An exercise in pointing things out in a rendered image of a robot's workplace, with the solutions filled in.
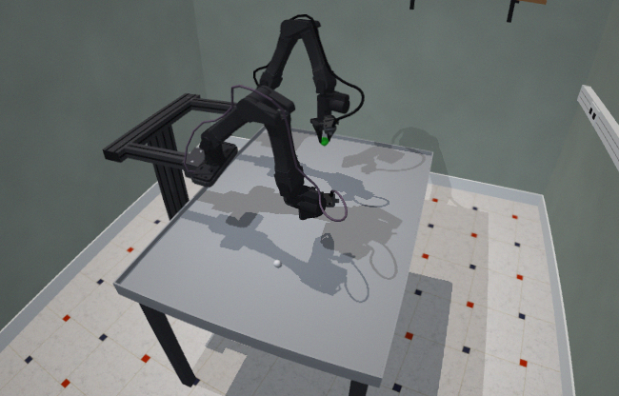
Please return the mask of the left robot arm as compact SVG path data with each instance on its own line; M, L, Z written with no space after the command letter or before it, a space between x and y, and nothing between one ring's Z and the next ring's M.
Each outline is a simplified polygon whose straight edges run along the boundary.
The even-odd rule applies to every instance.
M320 45L319 43L311 20L284 20L281 23L280 32L280 39L276 50L270 60L270 64L265 72L262 73L257 88L268 86L271 89L276 89L280 86L283 80L283 70L290 57L290 53L298 39L302 38L311 63L312 79L316 86L316 93L319 93L317 95L317 108L325 112L330 109L346 114L349 111L349 95L334 90L337 81L329 73L321 49L322 44Z

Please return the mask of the grey table edge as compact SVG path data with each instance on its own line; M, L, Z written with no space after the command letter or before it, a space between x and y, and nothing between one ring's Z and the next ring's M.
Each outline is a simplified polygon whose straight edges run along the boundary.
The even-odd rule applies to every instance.
M233 158L233 160L265 129L266 127L263 126L261 127L249 140L248 142L242 146L238 152L237 155ZM411 151L411 152L416 152L416 153L421 153L421 154L426 154L426 155L431 155L431 160L430 160L430 165L429 165L429 172L430 172L430 167L431 167L431 162L432 162L432 156L433 156L433 152L432 151L427 151L427 150L421 150L421 149L417 149L417 148L407 148L407 147L402 147L402 146L396 146L396 145L392 145L392 144L386 144L386 143L381 143L381 142L375 142L375 141L370 141L370 140L365 140L365 139L359 139L359 138L353 138L353 137L348 137L348 136L342 136L342 135L336 135L333 134L331 138L336 138L336 139L342 139L342 140L348 140L348 141L353 141L353 142L358 142L358 143L364 143L364 144L370 144L370 145L375 145L375 146L380 146L380 147L385 147L385 148L391 148L391 149L401 149L401 150L405 150L405 151ZM232 161L233 161L232 160ZM232 162L231 161L231 162ZM144 257L144 255L153 247L153 245L165 234L165 232L176 222L176 220L190 207L190 205L206 190L206 187L202 187L181 209L180 211L164 226L164 228L150 241L150 243L138 254L138 256L127 266L127 268L117 277L117 279L113 282L113 285L117 288L120 288L130 294L133 294L135 296L138 296L142 299L145 299L147 301L150 301L158 306L161 307L165 307L167 309L170 309L172 311L175 311L177 313L180 313L182 315L185 315L187 317L190 317L191 319L194 319L196 321L202 322L204 324L210 325L212 327L217 327L219 329L225 330L226 332L232 333L234 335L246 338L248 340L251 340L253 342L262 344L264 346L267 347L272 347L284 352L287 352L289 354L307 359L307 360L311 360L313 362L325 365L325 366L331 366L337 369L341 369L344 370L346 372L350 372L353 374L357 374L363 377L367 377L376 381L382 381L383 378L383 374L384 374L384 370L386 367L386 363L387 363L387 359L389 356L389 350L390 350L390 346L391 346L391 342L392 342L392 338L393 338L393 334L394 334L394 330L396 327L396 323L397 323L397 319L398 319L398 315L399 315L399 311L400 311L400 307L402 304L402 300L403 300L403 296L404 296L404 292L405 292L405 287L406 287L406 283L408 280L408 276L409 276L409 268L410 268L410 264L411 264L411 259L412 259L412 255L413 255L413 251L414 251L414 247L415 247L415 242L416 242L416 237L417 237L417 233L418 233L418 228L419 228L419 224L420 224L420 220L421 220L421 215L422 215L422 210L423 210L423 205L424 205L424 201L425 201L425 196L426 196L426 191L427 191L427 186L428 186L428 181L429 181L429 174L428 174L428 179L427 179L427 183L426 183L426 188L425 188L425 193L424 193L424 198L423 198L423 203L422 203L422 207L421 207L421 212L420 212L420 216L419 216L419 221L418 221L418 226L417 226L417 230L416 230L416 234L415 234L415 238L414 238L414 243L413 243L413 247L412 247L412 252L411 252L411 256L409 259L409 267L408 267L408 271L407 271L407 276L406 276L406 280L404 283L404 287L403 287L403 291L402 291L402 295L401 295L401 299L400 299L400 303L399 303L399 307L397 310L397 314L396 314L396 318L395 318L395 322L394 322L394 326L393 326L393 330L392 330L392 334L390 337L390 341L389 341L389 347L388 347L388 351L387 351L387 355L386 355L386 359L383 365L383 369L381 372L381 376L376 375L376 374L372 374L363 370L359 370L353 367L349 367L349 366L343 366L325 359L321 359L312 355L309 355L307 353L303 353L285 346L280 346L277 345L275 343L257 338L255 336L249 335L247 333L241 332L239 330L230 328L230 327L226 327L223 325L220 325L218 323L215 323L211 320L205 319L203 317L197 316L195 314L189 313L183 309L180 309L178 307L174 307L171 305L168 305L166 303L163 303L161 301L158 301L154 298L151 298L145 294L142 294L140 292L137 292L133 289L130 289L128 287L124 287L122 285L119 285L119 283L126 277L126 275L135 267L135 265Z

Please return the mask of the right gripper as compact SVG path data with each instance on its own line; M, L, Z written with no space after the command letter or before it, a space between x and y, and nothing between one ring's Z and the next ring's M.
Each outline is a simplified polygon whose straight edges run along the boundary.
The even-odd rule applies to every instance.
M316 189L315 187L310 187L311 189ZM330 195L330 193L324 193L323 191L321 191L323 193L324 198L327 201L327 206L332 206L332 196ZM308 213L308 212L304 212L302 211L300 208L299 210L299 219L300 220L307 220L309 218L316 218L318 217L317 215Z

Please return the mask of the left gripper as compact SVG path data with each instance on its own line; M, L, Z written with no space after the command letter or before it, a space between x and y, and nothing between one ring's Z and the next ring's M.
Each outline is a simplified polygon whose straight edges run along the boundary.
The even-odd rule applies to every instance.
M322 141L322 133L323 133L323 124L325 125L325 129L328 128L336 128L336 126L333 126L333 121L336 118L332 115L331 117L331 110L329 109L328 111L324 111L324 110L320 110L317 109L317 118L312 118L310 119L310 122L313 124L314 126L314 130L317 134L319 143L321 144ZM318 133L317 133L318 130Z

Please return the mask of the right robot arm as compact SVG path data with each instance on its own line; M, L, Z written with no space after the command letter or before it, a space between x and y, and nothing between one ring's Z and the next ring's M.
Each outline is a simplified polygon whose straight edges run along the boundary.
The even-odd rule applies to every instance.
M224 141L247 122L261 123L266 127L270 137L275 163L274 178L276 186L279 188L280 196L284 197L284 202L288 206L300 208L302 211L321 216L323 212L319 207L318 191L304 186L305 177L296 169L294 163L290 137L297 167L303 171L303 166L300 166L295 153L291 134L290 114L295 111L294 103L268 86L261 86L257 91L273 99L281 109L285 110L290 135L286 118L283 117L282 111L270 100L253 91L241 99L236 104L234 110L230 111L227 116L224 116L221 122L216 122L201 134L202 141L199 148L204 150L205 158L192 174L192 178L210 182L236 149L235 144ZM275 112L274 109L278 112ZM226 136L228 137L226 138ZM224 156L222 155L222 148Z

